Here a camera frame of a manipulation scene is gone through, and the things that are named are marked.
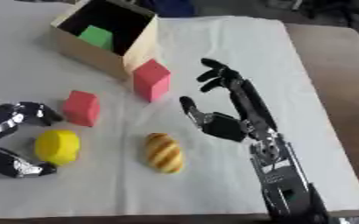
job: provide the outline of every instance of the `yellow sponge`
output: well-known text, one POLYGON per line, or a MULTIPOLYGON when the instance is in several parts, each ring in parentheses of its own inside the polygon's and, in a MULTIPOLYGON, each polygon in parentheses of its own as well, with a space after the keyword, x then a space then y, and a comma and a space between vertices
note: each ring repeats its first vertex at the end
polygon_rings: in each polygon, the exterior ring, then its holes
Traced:
POLYGON ((48 130, 35 142, 37 157, 55 165, 65 165, 76 160, 79 149, 79 137, 66 129, 48 130))

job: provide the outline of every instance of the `chair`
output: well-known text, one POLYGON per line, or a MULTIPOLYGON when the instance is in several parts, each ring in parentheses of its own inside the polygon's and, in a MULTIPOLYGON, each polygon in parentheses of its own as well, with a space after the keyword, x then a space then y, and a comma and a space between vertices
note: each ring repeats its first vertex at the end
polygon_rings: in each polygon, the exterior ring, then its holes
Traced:
POLYGON ((318 14, 330 11, 340 11, 347 20, 348 27, 352 27, 353 15, 359 15, 359 7, 355 6, 352 0, 313 0, 308 17, 315 18, 318 14))

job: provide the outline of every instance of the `yellow ball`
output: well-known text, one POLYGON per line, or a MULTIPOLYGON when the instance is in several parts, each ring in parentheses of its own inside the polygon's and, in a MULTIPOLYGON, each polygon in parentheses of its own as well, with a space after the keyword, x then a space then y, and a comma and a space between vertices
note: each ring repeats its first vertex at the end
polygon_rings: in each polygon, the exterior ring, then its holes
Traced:
POLYGON ((76 160, 79 149, 79 137, 71 130, 48 130, 35 141, 37 157, 55 165, 65 165, 76 160))
POLYGON ((164 173, 179 172, 184 157, 178 144, 164 133, 152 133, 146 138, 147 159, 150 166, 164 173))

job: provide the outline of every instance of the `wooden table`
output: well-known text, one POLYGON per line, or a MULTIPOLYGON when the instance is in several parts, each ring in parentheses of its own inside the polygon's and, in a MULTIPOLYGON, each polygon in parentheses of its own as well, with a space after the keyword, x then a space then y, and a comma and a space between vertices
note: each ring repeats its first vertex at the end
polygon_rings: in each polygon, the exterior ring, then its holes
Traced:
MULTIPOLYGON (((349 28, 288 24, 292 42, 359 178, 359 34, 349 28)), ((359 211, 334 213, 359 216, 359 211)), ((5 223, 253 223, 257 215, 51 218, 5 223)))

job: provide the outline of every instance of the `red block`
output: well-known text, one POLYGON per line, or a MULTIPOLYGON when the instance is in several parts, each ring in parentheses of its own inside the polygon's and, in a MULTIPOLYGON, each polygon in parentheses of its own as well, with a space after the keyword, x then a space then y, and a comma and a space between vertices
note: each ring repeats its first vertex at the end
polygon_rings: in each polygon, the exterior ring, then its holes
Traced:
POLYGON ((94 94, 74 90, 65 101, 63 110, 69 122, 93 127, 99 116, 99 100, 94 94))
POLYGON ((133 87, 148 102, 157 100, 169 90, 170 72, 151 59, 133 72, 133 87))

